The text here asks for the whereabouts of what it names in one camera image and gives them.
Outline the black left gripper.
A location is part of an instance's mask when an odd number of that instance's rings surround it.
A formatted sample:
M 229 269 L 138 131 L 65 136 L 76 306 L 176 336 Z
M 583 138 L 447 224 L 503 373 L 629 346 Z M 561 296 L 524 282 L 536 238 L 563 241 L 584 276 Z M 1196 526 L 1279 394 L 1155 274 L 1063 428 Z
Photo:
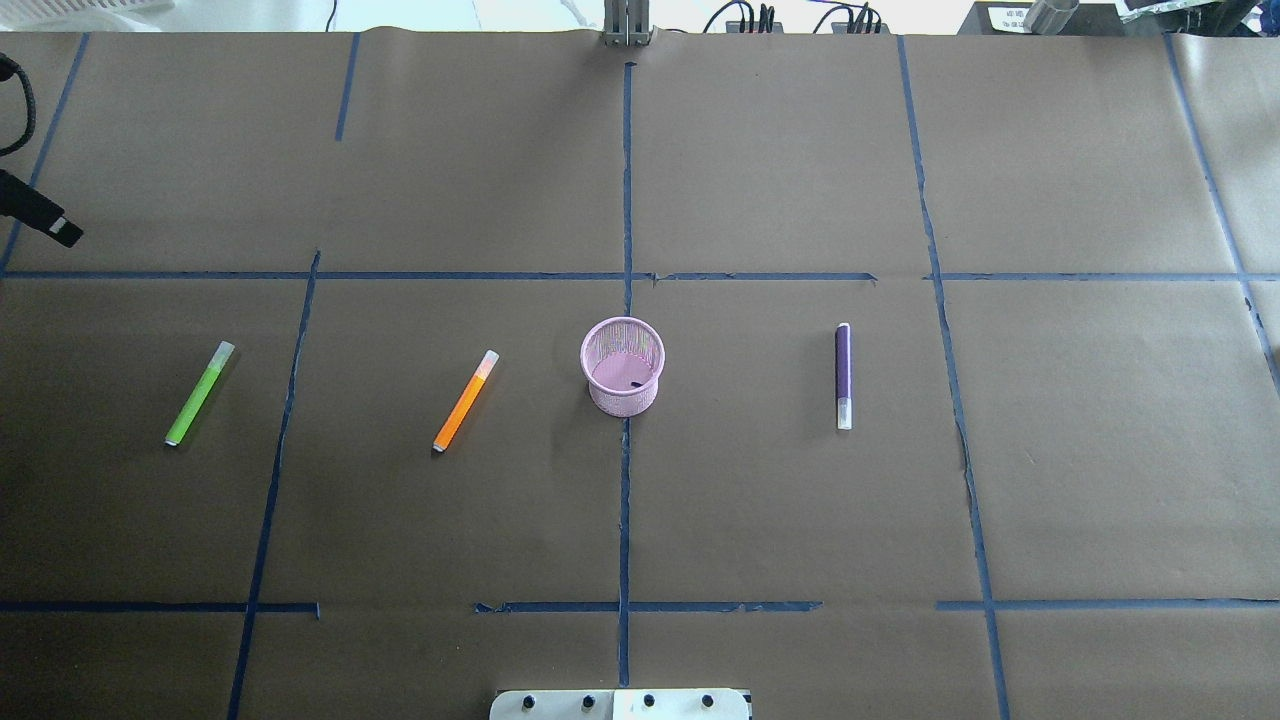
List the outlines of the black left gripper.
M 83 237 L 83 231 L 67 219 L 64 209 L 38 192 L 35 187 L 1 170 L 1 215 L 36 229 L 72 249 Z

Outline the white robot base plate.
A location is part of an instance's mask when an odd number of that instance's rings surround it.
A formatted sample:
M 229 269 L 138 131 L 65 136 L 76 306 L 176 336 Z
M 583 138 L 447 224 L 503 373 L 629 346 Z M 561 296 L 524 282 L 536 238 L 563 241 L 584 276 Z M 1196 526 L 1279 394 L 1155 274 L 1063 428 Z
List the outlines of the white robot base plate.
M 504 691 L 490 719 L 751 719 L 750 694 L 733 688 Z

